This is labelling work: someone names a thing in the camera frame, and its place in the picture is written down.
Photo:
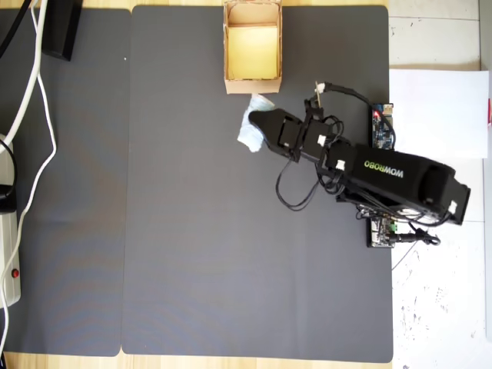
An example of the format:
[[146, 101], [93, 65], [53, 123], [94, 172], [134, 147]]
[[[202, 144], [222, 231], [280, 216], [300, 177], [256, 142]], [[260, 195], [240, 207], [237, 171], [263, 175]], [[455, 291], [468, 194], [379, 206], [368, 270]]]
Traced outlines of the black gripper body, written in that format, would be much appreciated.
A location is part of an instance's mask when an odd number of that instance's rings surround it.
[[316, 119], [311, 119], [309, 122], [302, 121], [300, 125], [285, 124], [283, 128], [297, 129], [299, 160], [303, 157], [311, 162], [320, 160], [328, 139], [334, 135], [331, 125]]

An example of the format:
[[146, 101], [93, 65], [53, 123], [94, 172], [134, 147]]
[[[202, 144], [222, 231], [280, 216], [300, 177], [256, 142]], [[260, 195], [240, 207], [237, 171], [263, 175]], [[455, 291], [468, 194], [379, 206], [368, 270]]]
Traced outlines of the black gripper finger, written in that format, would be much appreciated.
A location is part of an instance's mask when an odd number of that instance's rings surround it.
[[263, 131], [264, 141], [270, 151], [293, 162], [299, 162], [296, 128], [281, 128], [279, 131]]
[[299, 118], [280, 108], [270, 111], [252, 111], [248, 114], [248, 119], [263, 134], [280, 134], [285, 124], [301, 124]]

